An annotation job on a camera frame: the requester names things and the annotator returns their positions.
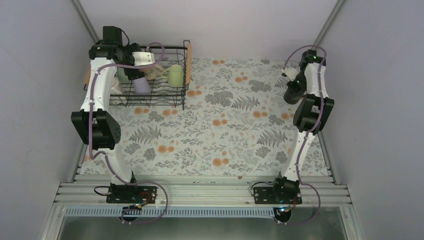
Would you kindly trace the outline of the black cylindrical cup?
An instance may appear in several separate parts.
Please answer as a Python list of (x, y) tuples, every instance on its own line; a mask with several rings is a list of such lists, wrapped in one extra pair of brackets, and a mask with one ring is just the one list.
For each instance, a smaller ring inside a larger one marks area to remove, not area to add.
[(305, 94), (303, 89), (293, 89), (288, 87), (283, 95), (284, 101), (289, 105), (297, 104)]

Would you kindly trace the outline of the light green mug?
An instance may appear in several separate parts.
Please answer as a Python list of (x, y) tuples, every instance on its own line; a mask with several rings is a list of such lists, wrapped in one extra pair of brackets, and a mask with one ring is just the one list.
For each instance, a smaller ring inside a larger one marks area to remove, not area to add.
[(164, 69), (161, 73), (161, 77), (167, 79), (168, 85), (172, 88), (180, 88), (184, 85), (184, 71), (178, 64)]

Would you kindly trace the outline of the beige floral mug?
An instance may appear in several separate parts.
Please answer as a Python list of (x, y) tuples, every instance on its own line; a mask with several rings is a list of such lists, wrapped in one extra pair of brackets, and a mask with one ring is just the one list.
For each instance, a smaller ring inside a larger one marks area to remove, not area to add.
[(144, 73), (144, 77), (148, 80), (154, 80), (162, 75), (164, 68), (160, 64), (156, 64), (150, 68), (144, 68), (140, 70)]

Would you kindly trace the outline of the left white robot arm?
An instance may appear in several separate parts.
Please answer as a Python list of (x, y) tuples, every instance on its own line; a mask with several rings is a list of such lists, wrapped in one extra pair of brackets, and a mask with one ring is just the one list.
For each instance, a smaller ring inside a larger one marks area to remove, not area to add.
[(116, 26), (104, 26), (102, 39), (88, 51), (90, 77), (88, 89), (79, 111), (71, 113), (78, 135), (88, 146), (89, 157), (104, 158), (112, 179), (108, 192), (119, 193), (131, 203), (139, 197), (139, 188), (131, 170), (125, 168), (116, 145), (121, 140), (121, 127), (111, 116), (110, 95), (118, 68), (123, 68), (128, 80), (143, 78), (145, 74), (135, 68), (134, 52), (141, 51), (137, 43), (123, 43), (124, 31)]

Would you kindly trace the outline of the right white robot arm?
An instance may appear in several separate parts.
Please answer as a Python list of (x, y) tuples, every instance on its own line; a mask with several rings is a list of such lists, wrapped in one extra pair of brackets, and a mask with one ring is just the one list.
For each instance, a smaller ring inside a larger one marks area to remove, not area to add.
[(297, 197), (308, 148), (323, 130), (335, 105), (325, 86), (326, 64), (325, 56), (318, 56), (316, 50), (310, 48), (302, 53), (299, 70), (286, 67), (282, 70), (282, 75), (289, 78), (283, 98), (290, 105), (298, 104), (298, 108), (293, 117), (297, 133), (288, 165), (274, 180), (270, 191), (272, 200), (278, 204)]

